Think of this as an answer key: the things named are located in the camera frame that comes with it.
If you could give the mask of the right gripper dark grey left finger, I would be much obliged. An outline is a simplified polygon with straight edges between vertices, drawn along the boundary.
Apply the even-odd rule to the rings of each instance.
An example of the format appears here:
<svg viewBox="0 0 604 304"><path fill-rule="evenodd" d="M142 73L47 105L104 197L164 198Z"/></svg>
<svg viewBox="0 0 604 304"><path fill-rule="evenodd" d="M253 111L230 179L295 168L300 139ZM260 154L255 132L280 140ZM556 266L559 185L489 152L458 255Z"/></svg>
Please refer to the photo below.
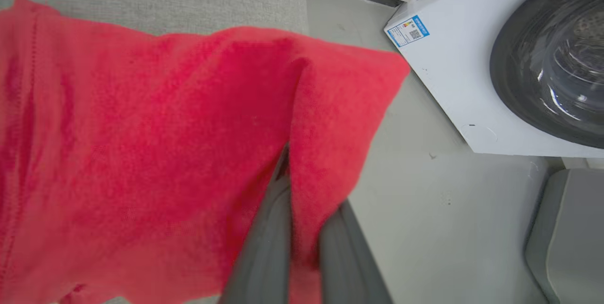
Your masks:
<svg viewBox="0 0 604 304"><path fill-rule="evenodd" d="M220 296L221 304L289 302L291 182L288 166L289 147L285 146Z"/></svg>

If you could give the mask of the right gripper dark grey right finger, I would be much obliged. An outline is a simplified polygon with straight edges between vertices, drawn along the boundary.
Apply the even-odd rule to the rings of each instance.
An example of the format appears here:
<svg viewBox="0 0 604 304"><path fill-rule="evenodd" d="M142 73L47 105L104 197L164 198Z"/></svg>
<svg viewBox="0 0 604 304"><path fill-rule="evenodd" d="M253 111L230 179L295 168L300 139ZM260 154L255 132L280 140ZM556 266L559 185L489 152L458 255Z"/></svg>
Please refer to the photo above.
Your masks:
<svg viewBox="0 0 604 304"><path fill-rule="evenodd" d="M390 304L392 298L348 200L321 229L324 304Z"/></svg>

